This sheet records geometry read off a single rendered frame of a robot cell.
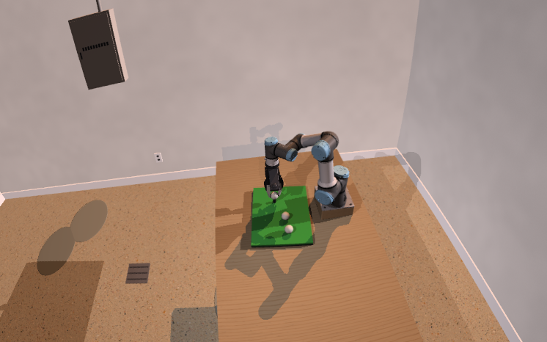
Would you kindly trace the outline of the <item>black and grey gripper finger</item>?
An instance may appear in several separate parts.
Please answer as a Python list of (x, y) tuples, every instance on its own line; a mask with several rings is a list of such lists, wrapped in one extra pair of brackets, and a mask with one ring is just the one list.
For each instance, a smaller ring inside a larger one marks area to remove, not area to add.
[(284, 185), (284, 182), (283, 182), (283, 179), (282, 179), (282, 177), (281, 177), (281, 181), (279, 182), (279, 188), (280, 188), (280, 190), (278, 191), (278, 196), (280, 196), (280, 194), (281, 194), (281, 192), (282, 192), (283, 185)]
[(266, 192), (267, 192), (269, 198), (271, 198), (270, 184), (267, 183), (267, 179), (265, 179), (265, 181), (264, 181), (264, 187), (265, 187), (265, 190), (266, 190)]

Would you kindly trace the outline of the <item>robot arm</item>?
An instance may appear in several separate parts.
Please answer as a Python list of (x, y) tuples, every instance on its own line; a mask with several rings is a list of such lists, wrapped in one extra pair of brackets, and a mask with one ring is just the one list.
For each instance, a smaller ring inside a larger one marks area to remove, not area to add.
[[(324, 135), (325, 134), (325, 135)], [(312, 147), (312, 155), (318, 160), (320, 178), (315, 192), (316, 200), (331, 208), (341, 208), (346, 204), (346, 186), (349, 171), (346, 167), (333, 165), (334, 149), (339, 144), (338, 136), (332, 131), (321, 134), (297, 134), (286, 145), (278, 143), (276, 137), (265, 139), (265, 162), (268, 166), (276, 166), (279, 158), (294, 161), (302, 148)], [(271, 191), (279, 191), (278, 169), (269, 169)], [(345, 197), (345, 198), (344, 198)], [(343, 200), (344, 198), (344, 200)], [(329, 205), (330, 204), (330, 205)]]

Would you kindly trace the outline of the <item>green mat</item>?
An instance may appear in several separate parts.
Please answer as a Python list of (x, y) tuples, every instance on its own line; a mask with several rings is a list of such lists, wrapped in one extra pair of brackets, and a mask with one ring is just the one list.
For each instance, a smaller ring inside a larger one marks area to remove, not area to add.
[[(290, 218), (282, 219), (288, 212)], [(286, 233), (287, 225), (293, 227)], [(252, 247), (292, 247), (313, 245), (306, 186), (283, 186), (280, 196), (269, 198), (265, 187), (254, 188), (252, 207)]]

